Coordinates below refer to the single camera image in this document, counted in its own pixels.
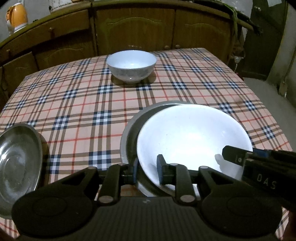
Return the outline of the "large steel plate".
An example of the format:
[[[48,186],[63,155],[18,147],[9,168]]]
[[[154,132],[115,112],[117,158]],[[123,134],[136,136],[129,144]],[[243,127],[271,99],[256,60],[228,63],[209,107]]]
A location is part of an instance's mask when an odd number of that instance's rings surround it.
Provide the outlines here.
[[[137,159],[137,137],[145,122],[155,113],[175,105],[187,104],[184,101],[164,101],[147,106],[136,113],[125,127],[120,140],[120,157],[124,164],[133,164]],[[152,183],[142,170],[140,164],[137,166],[138,190],[147,197],[174,196],[175,190],[167,187],[160,188]]]

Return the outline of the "orange electric kettle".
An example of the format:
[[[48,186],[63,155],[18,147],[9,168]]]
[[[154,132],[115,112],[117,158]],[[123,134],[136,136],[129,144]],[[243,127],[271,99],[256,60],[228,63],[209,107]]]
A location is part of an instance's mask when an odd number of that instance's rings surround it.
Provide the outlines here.
[[[9,35],[19,31],[28,24],[27,11],[25,10],[25,1],[10,6],[6,12],[6,25]]]

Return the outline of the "small steel bowl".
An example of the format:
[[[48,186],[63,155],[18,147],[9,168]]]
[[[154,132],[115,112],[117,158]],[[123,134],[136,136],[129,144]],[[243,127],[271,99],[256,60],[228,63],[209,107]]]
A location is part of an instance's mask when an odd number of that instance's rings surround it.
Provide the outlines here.
[[[15,202],[37,188],[42,163],[42,143],[32,126],[15,124],[1,134],[1,218],[11,219]]]

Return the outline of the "wide white ceramic bowl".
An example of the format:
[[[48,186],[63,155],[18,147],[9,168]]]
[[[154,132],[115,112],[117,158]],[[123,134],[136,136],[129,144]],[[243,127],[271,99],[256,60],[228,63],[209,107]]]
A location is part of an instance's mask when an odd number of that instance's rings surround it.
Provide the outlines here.
[[[145,122],[137,137],[137,157],[148,179],[174,195],[174,185],[159,182],[159,154],[168,164],[181,164],[189,170],[208,166],[241,180],[243,168],[222,157],[225,146],[253,150],[245,129],[230,115],[205,105],[182,104],[165,108]]]

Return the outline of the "green cloth on cabinet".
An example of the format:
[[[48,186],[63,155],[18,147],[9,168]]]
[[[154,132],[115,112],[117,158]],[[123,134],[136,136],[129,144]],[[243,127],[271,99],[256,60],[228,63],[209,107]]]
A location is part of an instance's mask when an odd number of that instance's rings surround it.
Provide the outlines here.
[[[227,8],[227,13],[230,16],[232,23],[233,23],[233,49],[232,49],[232,55],[233,57],[237,56],[240,58],[244,57],[244,48],[243,48],[243,42],[241,41],[242,37],[242,30],[238,30],[238,11],[226,4],[223,3],[223,5]]]

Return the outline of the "brown wooden cabinet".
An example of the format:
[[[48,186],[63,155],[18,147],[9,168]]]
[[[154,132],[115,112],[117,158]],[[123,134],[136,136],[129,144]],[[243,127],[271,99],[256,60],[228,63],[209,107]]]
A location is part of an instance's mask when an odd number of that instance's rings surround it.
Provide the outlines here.
[[[122,50],[205,48],[224,63],[233,23],[217,1],[93,1],[60,9],[1,42],[1,94],[32,73]],[[254,24],[238,12],[238,30]]]

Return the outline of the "plaid tablecloth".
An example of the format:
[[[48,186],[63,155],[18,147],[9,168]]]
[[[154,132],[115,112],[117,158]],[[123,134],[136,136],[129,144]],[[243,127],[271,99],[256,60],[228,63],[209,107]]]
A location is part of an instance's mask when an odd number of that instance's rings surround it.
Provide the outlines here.
[[[151,76],[136,85],[114,79],[107,57],[93,57],[27,76],[1,112],[1,131],[25,123],[37,131],[46,157],[40,184],[94,166],[120,162],[127,122],[146,106],[181,100],[218,108],[246,129],[252,145],[291,150],[259,98],[204,48],[155,52]]]

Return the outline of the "dark wooden door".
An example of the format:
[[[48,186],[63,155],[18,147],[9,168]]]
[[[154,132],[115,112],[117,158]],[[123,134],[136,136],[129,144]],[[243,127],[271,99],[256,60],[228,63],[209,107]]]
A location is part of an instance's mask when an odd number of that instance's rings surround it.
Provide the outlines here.
[[[246,34],[245,57],[237,68],[242,77],[267,79],[281,44],[286,19],[286,1],[253,1],[250,20],[256,28]]]

